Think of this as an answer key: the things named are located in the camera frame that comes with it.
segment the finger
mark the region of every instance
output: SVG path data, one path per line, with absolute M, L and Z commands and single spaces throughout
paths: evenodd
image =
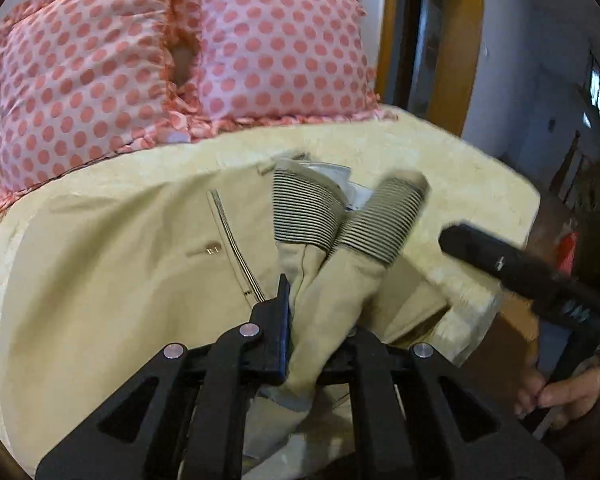
M 586 397 L 600 396 L 600 368 L 591 368 L 583 374 L 565 381 L 548 384 L 538 397 L 542 408 L 564 406 Z
M 563 429 L 569 423 L 569 417 L 564 413 L 564 410 L 560 410 L 551 423 L 551 429 L 558 431 Z
M 564 413 L 569 417 L 569 420 L 576 420 L 581 416 L 587 415 L 600 398 L 600 367 L 592 368 L 588 372 L 590 372 L 590 380 L 594 393 L 564 407 Z
M 518 404 L 522 407 L 522 413 L 530 413 L 536 408 L 536 398 L 521 388 L 518 390 Z
M 544 388 L 546 379 L 536 367 L 530 367 L 522 373 L 522 384 L 531 396 L 537 397 Z
M 564 407 L 564 413 L 569 417 L 569 420 L 577 420 L 581 416 L 587 415 L 587 413 L 589 413 L 596 405 L 597 401 L 598 399 L 595 396 L 578 399 L 571 404 L 567 404 Z

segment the khaki pants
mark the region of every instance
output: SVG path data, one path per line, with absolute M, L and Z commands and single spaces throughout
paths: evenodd
M 275 295 L 268 169 L 194 176 L 120 200 L 61 196 L 31 221 L 0 335 L 4 420 L 29 472 L 163 345 L 212 343 Z M 393 340 L 444 306 L 399 257 L 362 319 Z

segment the clothing tag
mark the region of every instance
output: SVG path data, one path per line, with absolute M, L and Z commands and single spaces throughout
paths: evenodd
M 285 158 L 300 162 L 302 160 L 311 160 L 311 155 L 302 150 L 286 150 L 284 152 L 280 152 L 268 158 L 267 160 L 260 162 L 258 164 L 258 173 L 264 175 L 269 173 L 269 171 L 273 171 L 273 169 L 276 167 L 276 162 Z
M 301 160 L 300 164 L 317 171 L 318 173 L 328 176 L 333 180 L 344 193 L 347 193 L 349 188 L 349 177 L 351 176 L 351 168 L 340 166 L 339 164 L 331 164 L 329 162 L 314 162 L 312 160 Z
M 355 182 L 349 183 L 349 192 L 347 193 L 347 197 L 349 199 L 349 205 L 347 205 L 347 209 L 349 211 L 357 211 L 362 209 L 366 201 L 369 200 L 369 197 L 373 195 L 373 190 L 368 187 L 360 186 L 360 184 L 356 184 Z

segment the metal screw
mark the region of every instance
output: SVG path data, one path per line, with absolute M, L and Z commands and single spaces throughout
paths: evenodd
M 427 343 L 417 343 L 413 346 L 413 353 L 420 359 L 427 359 L 433 355 L 433 346 Z
M 178 343 L 171 343 L 170 345 L 164 347 L 162 353 L 167 359 L 177 359 L 184 354 L 184 348 Z
M 260 327 L 257 326 L 255 323 L 245 323 L 240 327 L 240 334 L 245 337 L 253 337 L 255 335 L 258 335 L 259 331 Z

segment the red object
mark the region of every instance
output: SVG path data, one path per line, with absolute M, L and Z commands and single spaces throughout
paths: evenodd
M 578 233 L 573 232 L 563 236 L 558 244 L 556 263 L 558 269 L 567 274 L 571 274 L 571 269 L 573 269 L 577 241 Z

